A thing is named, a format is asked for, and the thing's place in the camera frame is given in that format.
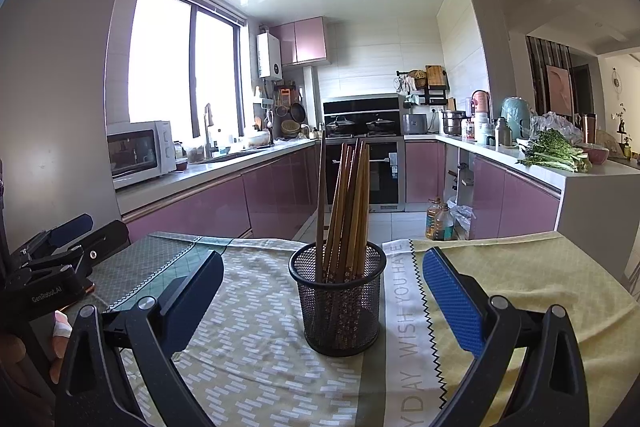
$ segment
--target bunch of lettuce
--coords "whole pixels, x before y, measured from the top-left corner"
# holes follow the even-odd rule
[[[587,153],[567,143],[556,129],[541,131],[537,140],[529,142],[524,155],[518,163],[526,166],[542,165],[571,172],[591,169]]]

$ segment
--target white microwave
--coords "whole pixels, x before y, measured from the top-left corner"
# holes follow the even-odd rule
[[[113,123],[107,143],[116,190],[175,171],[170,122]]]

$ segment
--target window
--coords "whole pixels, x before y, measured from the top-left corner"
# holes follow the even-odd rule
[[[238,135],[239,27],[184,0],[138,0],[129,53],[130,121],[168,120],[174,140],[204,142],[204,108],[215,129]]]

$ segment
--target faucet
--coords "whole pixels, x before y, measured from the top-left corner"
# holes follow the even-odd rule
[[[213,147],[211,147],[211,142],[209,141],[209,127],[213,126],[213,117],[211,114],[211,104],[207,103],[204,107],[204,157],[206,160],[210,160],[213,158]]]

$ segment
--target blue textured pad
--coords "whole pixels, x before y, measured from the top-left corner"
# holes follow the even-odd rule
[[[484,349],[482,316],[439,254],[428,250],[422,275],[462,349],[477,359]]]

